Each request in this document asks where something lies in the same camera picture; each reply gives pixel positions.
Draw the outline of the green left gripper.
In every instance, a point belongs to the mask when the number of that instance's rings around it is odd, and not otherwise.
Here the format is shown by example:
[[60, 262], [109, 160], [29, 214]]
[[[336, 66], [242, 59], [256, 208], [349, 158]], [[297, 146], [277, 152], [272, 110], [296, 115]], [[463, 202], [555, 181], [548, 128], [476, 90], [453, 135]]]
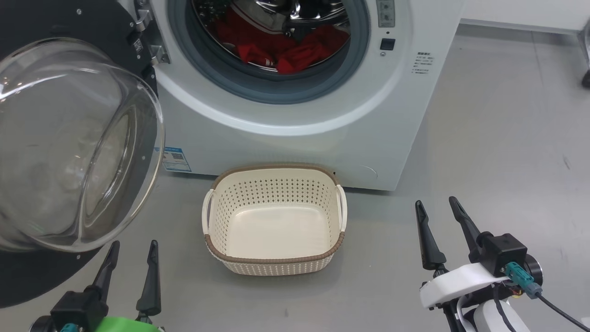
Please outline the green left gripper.
[[[115, 240], [109, 248], [105, 260], [92, 283], [100, 296], [108, 296], [112, 272], [116, 269], [120, 242]], [[95, 332], [165, 332], [162, 326], [153, 324], [152, 316], [159, 315], [162, 310], [161, 285], [159, 270], [159, 244], [156, 240], [150, 242], [149, 254], [146, 260], [148, 270], [141, 297], [136, 303], [138, 316], [135, 320], [125, 317], [107, 316], [95, 329]]]

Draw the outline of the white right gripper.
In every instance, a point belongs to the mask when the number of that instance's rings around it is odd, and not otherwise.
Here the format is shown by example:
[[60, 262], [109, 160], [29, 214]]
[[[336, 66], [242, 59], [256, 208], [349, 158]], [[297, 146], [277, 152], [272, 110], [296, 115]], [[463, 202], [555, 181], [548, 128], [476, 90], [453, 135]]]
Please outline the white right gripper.
[[[481, 263], [478, 263], [481, 253], [481, 246], [478, 244], [480, 231], [456, 197], [451, 196], [448, 200], [454, 218], [460, 224], [466, 239], [469, 248], [468, 258], [471, 263], [435, 277], [421, 286], [419, 296], [424, 308], [433, 308], [437, 304], [465, 296], [496, 282], [508, 280], [506, 276], [495, 277]], [[447, 260], [434, 239], [422, 201], [417, 200], [414, 206], [422, 268], [434, 272], [447, 272], [444, 266]]]

